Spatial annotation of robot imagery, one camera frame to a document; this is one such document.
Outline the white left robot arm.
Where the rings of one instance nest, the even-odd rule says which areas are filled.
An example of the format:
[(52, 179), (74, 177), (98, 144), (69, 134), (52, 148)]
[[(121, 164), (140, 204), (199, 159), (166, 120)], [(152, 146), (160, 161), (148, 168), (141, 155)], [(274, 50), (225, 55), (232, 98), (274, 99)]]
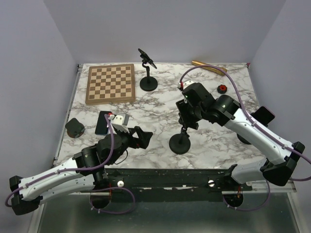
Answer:
[(105, 166), (114, 164), (128, 148), (146, 149), (153, 136), (139, 126), (116, 131), (86, 147), (65, 162), (38, 175), (9, 179), (11, 194), (5, 205), (24, 215), (56, 197), (80, 191), (104, 191), (109, 187)]

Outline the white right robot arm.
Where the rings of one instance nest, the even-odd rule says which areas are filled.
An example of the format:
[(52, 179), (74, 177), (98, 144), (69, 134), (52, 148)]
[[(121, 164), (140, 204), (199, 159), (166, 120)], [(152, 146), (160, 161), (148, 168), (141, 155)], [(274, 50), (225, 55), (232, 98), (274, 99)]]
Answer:
[(178, 89), (183, 99), (176, 103), (179, 123), (185, 128), (198, 129), (198, 121), (206, 120), (234, 131), (256, 147), (265, 159), (245, 164), (232, 165), (224, 177), (224, 186), (235, 190), (241, 184), (267, 180), (277, 186), (284, 186), (291, 178), (305, 146), (300, 142), (285, 140), (248, 112), (240, 103), (228, 95), (215, 99), (201, 83), (180, 82)]

